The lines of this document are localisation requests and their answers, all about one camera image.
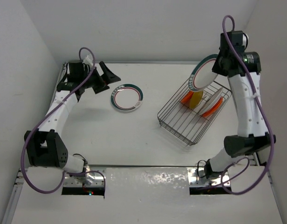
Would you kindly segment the green rimmed white plate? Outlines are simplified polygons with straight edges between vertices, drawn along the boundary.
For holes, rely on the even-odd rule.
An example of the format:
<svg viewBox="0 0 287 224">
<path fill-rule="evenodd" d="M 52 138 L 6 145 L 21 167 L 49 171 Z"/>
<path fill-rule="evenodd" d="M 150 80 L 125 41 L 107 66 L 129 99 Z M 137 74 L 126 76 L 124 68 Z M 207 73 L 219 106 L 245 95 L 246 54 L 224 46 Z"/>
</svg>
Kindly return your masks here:
<svg viewBox="0 0 287 224">
<path fill-rule="evenodd" d="M 143 92 L 138 86 L 122 84 L 113 90 L 110 103 L 118 111 L 132 112 L 141 106 L 143 99 Z"/>
<path fill-rule="evenodd" d="M 212 71 L 218 54 L 212 54 L 202 59 L 194 68 L 188 79 L 188 88 L 193 92 L 204 90 L 218 76 Z"/>
</svg>

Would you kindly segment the white plate red characters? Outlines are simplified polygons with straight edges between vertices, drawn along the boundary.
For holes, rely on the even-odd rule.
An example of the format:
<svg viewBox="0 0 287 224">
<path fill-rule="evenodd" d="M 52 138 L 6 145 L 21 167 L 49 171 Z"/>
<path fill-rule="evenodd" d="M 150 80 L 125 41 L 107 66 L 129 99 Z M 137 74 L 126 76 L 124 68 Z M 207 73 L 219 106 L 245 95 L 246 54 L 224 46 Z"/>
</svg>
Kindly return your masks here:
<svg viewBox="0 0 287 224">
<path fill-rule="evenodd" d="M 223 88 L 218 89 L 208 100 L 207 102 L 203 105 L 203 107 L 200 109 L 198 112 L 198 115 L 202 115 L 208 110 L 210 110 L 220 99 L 221 94 L 222 94 Z"/>
</svg>

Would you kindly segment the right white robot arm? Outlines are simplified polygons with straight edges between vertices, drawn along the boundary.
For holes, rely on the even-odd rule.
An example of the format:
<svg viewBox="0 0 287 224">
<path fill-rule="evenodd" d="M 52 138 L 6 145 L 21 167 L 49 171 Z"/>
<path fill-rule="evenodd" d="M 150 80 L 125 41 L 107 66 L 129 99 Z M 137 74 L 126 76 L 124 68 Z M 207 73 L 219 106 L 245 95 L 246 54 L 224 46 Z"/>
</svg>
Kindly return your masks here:
<svg viewBox="0 0 287 224">
<path fill-rule="evenodd" d="M 219 54 L 212 71 L 227 77 L 238 117 L 236 135 L 224 138 L 224 147 L 208 159 L 206 178 L 219 176 L 239 158 L 270 146 L 270 134 L 258 105 L 260 104 L 260 56 L 246 52 L 243 31 L 230 31 L 220 36 Z"/>
</svg>

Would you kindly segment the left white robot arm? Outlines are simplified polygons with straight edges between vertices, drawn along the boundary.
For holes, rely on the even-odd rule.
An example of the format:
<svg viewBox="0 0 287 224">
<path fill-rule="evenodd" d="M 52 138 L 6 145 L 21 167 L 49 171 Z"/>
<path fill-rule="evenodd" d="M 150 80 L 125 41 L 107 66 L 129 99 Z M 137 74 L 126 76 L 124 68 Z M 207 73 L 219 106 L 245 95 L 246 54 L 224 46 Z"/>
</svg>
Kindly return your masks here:
<svg viewBox="0 0 287 224">
<path fill-rule="evenodd" d="M 35 131 L 27 131 L 24 136 L 30 165 L 59 168 L 69 173 L 83 172 L 85 160 L 69 154 L 61 135 L 69 113 L 86 89 L 93 89 L 98 94 L 109 89 L 109 84 L 121 80 L 103 61 L 99 66 L 102 75 L 81 60 L 64 64 L 63 77 L 56 87 L 47 118 Z"/>
</svg>

